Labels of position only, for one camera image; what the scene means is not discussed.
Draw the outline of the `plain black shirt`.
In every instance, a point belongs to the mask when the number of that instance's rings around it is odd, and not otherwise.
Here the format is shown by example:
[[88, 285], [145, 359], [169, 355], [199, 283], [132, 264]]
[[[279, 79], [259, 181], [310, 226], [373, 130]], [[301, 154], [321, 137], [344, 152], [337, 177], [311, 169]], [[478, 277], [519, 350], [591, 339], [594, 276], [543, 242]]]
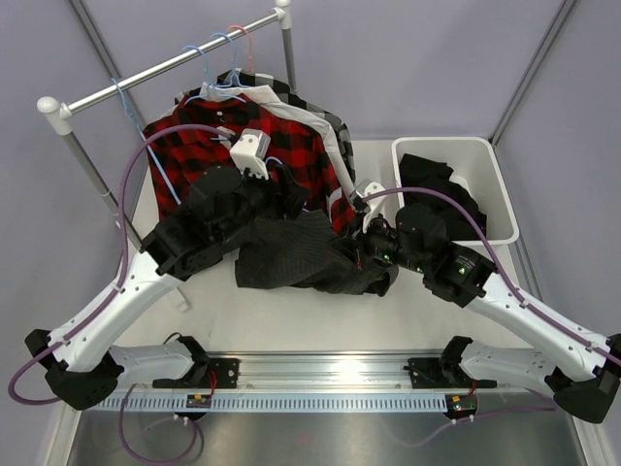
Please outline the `plain black shirt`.
[[[450, 179], [453, 169], [445, 162], [436, 162], [406, 153], [399, 162], [399, 172], [402, 186], [432, 189], [450, 197], [469, 213], [481, 232], [486, 234], [487, 215], [463, 186]], [[478, 240], [470, 223], [448, 203], [420, 193], [404, 193], [403, 197], [406, 205], [422, 204], [439, 216], [445, 222], [447, 234], [452, 241]]]

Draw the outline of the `dark pinstriped shirt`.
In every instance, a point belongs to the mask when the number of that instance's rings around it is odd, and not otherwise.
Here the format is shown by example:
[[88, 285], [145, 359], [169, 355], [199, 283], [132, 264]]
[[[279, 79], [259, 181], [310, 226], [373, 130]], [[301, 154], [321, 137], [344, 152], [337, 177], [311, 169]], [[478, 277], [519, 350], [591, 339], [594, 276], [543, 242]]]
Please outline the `dark pinstriped shirt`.
[[338, 235], [321, 211], [291, 220], [256, 219], [237, 237], [237, 286], [313, 288], [330, 294], [384, 296], [399, 275]]

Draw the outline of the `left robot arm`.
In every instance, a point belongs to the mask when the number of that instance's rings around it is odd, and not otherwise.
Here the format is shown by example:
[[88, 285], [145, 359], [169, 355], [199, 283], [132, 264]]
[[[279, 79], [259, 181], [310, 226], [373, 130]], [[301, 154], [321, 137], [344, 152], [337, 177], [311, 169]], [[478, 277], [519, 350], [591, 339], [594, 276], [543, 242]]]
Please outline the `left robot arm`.
[[210, 358], [192, 337], [130, 348], [115, 342], [161, 297], [217, 264], [256, 219], [294, 219], [310, 194], [284, 165], [265, 178], [233, 167], [207, 170], [133, 258], [122, 263], [107, 289], [63, 326], [26, 337], [51, 392], [83, 411], [133, 384], [193, 388], [206, 383]]

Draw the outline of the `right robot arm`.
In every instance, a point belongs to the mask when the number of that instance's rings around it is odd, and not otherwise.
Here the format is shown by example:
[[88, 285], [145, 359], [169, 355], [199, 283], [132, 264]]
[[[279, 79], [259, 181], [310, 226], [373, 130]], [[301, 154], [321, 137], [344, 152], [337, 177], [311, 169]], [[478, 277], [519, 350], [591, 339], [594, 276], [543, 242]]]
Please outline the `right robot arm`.
[[377, 200], [356, 236], [381, 263], [422, 277], [435, 297], [486, 316], [529, 344], [501, 349], [455, 336], [427, 378], [453, 387], [507, 383], [552, 398], [583, 421], [605, 420], [620, 387], [620, 337], [579, 325], [519, 288], [494, 254], [449, 240], [441, 220], [422, 206], [405, 206], [388, 222]]

